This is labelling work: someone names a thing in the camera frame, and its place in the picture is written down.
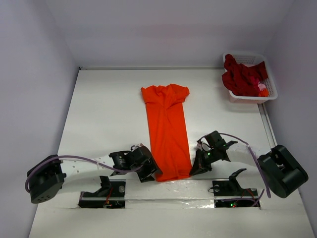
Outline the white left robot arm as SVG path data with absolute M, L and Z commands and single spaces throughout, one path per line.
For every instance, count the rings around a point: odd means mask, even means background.
M 27 172 L 25 190 L 31 203 L 47 202 L 59 193 L 79 192 L 80 208 L 124 208 L 126 180 L 136 173 L 141 183 L 162 174 L 143 144 L 94 159 L 75 155 L 50 155 Z

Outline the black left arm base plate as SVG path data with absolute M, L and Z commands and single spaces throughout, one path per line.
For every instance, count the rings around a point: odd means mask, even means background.
M 124 209 L 126 181 L 110 180 L 106 176 L 100 176 L 100 181 L 100 187 L 95 192 L 81 192 L 78 206 L 87 209 Z

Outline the orange t-shirt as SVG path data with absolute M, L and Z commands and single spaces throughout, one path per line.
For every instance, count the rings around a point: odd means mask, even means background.
M 146 107 L 151 153 L 161 174 L 156 181 L 190 177 L 192 169 L 183 103 L 188 87 L 177 84 L 141 88 Z

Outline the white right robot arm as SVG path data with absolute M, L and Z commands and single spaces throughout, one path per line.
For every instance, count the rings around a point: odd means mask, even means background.
M 211 164 L 219 160 L 229 162 L 226 151 L 239 141 L 247 146 L 264 182 L 268 197 L 271 197 L 270 193 L 273 192 L 280 198 L 286 198 L 309 180 L 307 172 L 285 146 L 276 145 L 266 154 L 257 157 L 248 142 L 218 131 L 213 131 L 197 140 L 198 145 L 190 175 L 210 172 Z

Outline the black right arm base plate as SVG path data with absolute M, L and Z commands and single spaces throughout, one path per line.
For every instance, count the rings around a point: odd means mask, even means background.
M 237 177 L 246 168 L 239 169 L 226 179 L 212 181 L 208 192 L 213 194 L 215 208 L 260 208 L 259 193 L 256 188 L 242 188 Z

